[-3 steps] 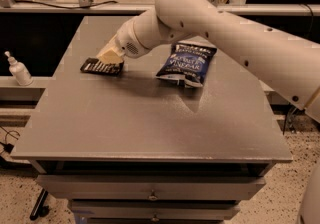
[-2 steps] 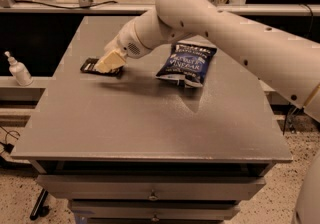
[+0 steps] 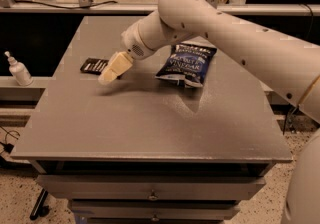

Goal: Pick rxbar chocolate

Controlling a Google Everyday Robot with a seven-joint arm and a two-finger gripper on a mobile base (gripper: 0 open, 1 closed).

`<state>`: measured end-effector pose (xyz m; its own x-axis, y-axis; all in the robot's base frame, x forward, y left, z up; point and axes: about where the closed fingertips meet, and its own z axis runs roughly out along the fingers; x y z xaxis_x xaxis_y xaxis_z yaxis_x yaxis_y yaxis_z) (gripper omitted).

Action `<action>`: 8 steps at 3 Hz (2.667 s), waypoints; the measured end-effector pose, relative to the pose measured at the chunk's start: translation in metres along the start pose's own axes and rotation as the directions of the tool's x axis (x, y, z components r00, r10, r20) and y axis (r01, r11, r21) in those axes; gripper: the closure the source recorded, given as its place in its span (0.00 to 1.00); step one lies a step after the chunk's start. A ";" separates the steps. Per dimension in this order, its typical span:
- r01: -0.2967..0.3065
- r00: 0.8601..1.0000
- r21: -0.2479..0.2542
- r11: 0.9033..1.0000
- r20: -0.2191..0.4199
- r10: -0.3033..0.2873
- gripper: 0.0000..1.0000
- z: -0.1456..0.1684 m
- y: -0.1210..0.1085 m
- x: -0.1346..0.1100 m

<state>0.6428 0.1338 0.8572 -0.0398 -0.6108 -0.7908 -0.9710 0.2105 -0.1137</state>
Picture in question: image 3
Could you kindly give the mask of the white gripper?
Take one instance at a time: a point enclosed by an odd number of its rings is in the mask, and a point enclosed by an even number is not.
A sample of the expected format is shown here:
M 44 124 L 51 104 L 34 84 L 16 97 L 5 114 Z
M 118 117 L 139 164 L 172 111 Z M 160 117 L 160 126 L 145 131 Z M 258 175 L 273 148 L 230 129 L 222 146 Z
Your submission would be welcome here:
M 124 74 L 133 66 L 133 59 L 143 60 L 154 54 L 142 41 L 139 24 L 134 23 L 121 34 L 121 43 L 126 52 L 116 52 L 98 77 L 102 85 L 106 85 Z

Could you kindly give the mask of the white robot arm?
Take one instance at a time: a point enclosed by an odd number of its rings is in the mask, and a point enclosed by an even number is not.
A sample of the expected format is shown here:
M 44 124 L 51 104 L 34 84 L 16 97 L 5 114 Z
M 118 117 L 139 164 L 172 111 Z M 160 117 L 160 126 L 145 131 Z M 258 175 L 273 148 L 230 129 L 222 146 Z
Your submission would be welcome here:
M 206 0 L 158 0 L 157 9 L 122 33 L 121 52 L 99 76 L 107 84 L 135 60 L 200 36 L 278 95 L 320 122 L 320 47 L 223 13 Z M 304 146 L 291 176 L 281 224 L 320 224 L 320 130 Z

